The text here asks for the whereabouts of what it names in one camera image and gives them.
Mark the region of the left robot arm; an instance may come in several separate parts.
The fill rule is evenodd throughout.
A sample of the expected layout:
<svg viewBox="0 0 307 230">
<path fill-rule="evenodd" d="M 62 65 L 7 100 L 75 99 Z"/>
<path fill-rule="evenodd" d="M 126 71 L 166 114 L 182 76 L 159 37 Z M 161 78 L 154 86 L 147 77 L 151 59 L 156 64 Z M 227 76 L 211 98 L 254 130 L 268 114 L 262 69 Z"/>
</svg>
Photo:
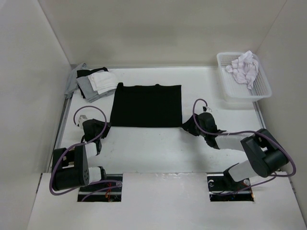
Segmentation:
<svg viewBox="0 0 307 230">
<path fill-rule="evenodd" d="M 100 154 L 101 139 L 107 137 L 111 124 L 81 116 L 78 126 L 84 132 L 81 145 L 70 149 L 56 170 L 54 168 L 57 161 L 67 149 L 60 148 L 53 151 L 52 172 L 55 175 L 52 180 L 52 189 L 61 191 L 91 184 L 95 190 L 103 191 L 108 181 L 106 171 L 102 166 L 89 167 L 88 160 Z"/>
</svg>

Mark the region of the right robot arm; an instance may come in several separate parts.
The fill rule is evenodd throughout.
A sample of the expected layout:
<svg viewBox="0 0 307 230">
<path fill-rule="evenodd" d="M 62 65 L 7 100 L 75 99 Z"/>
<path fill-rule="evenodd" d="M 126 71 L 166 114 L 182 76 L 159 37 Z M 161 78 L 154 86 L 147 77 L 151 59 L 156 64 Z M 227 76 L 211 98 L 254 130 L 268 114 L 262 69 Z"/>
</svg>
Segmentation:
<svg viewBox="0 0 307 230">
<path fill-rule="evenodd" d="M 247 160 L 230 166 L 223 172 L 222 184 L 225 190 L 239 188 L 244 181 L 255 176 L 267 178 L 285 166 L 289 161 L 285 150 L 266 129 L 256 132 L 227 134 L 218 129 L 214 117 L 208 112 L 193 114 L 182 128 L 194 136 L 202 136 L 206 144 L 217 150 L 238 150 L 244 152 Z"/>
</svg>

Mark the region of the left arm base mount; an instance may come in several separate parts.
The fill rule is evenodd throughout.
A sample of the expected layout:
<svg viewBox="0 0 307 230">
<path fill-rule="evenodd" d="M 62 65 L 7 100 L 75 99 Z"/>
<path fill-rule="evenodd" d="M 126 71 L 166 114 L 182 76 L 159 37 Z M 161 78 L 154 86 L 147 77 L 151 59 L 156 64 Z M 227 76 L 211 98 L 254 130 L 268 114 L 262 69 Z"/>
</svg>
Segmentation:
<svg viewBox="0 0 307 230">
<path fill-rule="evenodd" d="M 79 188 L 78 202 L 120 202 L 122 197 L 122 187 L 113 187 L 116 184 L 113 182 L 88 185 Z"/>
</svg>

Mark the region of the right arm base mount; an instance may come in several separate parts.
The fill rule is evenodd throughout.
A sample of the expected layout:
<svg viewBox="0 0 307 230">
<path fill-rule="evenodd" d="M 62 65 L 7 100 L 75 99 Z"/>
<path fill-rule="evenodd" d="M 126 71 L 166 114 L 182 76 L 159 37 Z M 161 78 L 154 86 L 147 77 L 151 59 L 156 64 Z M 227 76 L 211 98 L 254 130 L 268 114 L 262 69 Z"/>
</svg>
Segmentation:
<svg viewBox="0 0 307 230">
<path fill-rule="evenodd" d="M 249 179 L 234 182 L 229 181 L 222 173 L 211 173 L 207 174 L 207 182 L 211 202 L 254 201 L 251 188 L 242 190 L 250 186 Z"/>
</svg>

